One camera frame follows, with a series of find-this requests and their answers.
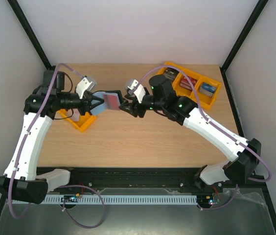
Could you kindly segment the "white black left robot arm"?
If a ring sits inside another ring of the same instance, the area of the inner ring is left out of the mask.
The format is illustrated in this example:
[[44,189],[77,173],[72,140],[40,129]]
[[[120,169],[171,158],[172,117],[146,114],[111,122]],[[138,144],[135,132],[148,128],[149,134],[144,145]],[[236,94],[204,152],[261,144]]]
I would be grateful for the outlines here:
[[69,182],[70,171],[56,169],[37,175],[37,162],[46,133],[61,109],[85,115],[104,100],[92,94],[96,81],[83,76],[73,93],[66,92],[67,74],[46,70],[43,83],[25,100],[23,128],[14,155],[0,176],[0,193],[17,201],[39,204],[48,192]]

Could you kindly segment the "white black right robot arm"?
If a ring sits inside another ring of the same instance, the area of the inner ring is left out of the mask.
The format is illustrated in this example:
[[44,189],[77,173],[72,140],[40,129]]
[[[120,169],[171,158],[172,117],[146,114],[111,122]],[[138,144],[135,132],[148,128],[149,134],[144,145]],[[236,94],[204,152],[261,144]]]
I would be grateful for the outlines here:
[[232,181],[245,184],[259,164],[254,153],[259,154],[261,144],[258,140],[247,140],[217,123],[198,104],[186,96],[178,96],[171,82],[164,75],[149,79],[151,92],[137,80],[130,80],[126,86],[126,101],[120,109],[134,117],[144,117],[146,111],[153,110],[179,125],[186,127],[212,143],[225,156],[226,160],[205,165],[195,179],[197,190],[207,191],[212,184]]

